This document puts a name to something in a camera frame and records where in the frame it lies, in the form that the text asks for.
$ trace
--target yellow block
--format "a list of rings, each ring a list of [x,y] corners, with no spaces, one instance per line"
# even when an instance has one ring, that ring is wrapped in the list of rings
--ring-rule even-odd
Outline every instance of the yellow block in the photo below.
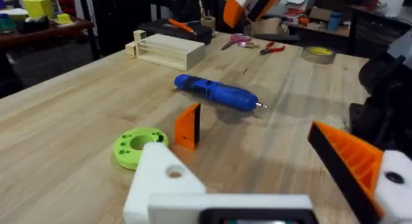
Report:
[[[50,0],[23,0],[23,5],[31,18],[40,18],[47,15],[49,19],[54,17],[52,2]]]
[[[59,24],[70,24],[73,21],[71,21],[69,14],[58,14],[57,15],[57,22]]]

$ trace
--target floor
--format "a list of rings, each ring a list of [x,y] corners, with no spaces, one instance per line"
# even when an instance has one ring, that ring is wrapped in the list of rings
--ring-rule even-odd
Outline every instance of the floor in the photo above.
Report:
[[[31,46],[11,51],[10,55],[15,61],[14,71],[20,76],[25,88],[92,62],[88,41],[79,43],[65,40],[42,44],[42,47]]]

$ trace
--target hole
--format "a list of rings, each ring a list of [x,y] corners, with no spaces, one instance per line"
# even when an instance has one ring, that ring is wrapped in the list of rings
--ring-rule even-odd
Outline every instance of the hole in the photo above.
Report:
[[[134,150],[142,150],[148,142],[153,142],[153,139],[148,136],[136,136],[130,141],[130,146]]]
[[[185,169],[180,165],[172,165],[166,169],[166,175],[170,178],[180,178],[185,174]]]
[[[398,184],[405,183],[404,178],[395,172],[386,172],[385,177],[393,183],[398,183]]]

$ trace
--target blue container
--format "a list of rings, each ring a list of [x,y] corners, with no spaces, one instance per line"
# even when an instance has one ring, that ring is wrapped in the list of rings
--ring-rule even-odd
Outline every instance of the blue container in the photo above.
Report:
[[[336,31],[338,25],[342,22],[343,12],[332,12],[328,23],[328,32]]]

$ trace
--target blue power screwdriver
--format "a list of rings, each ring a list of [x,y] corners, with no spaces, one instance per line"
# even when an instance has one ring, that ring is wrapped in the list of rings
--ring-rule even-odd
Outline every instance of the blue power screwdriver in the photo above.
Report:
[[[179,75],[174,80],[177,88],[193,92],[212,101],[241,111],[252,111],[258,107],[267,108],[258,101],[256,95],[242,88],[228,86],[220,82],[202,79],[191,75]]]

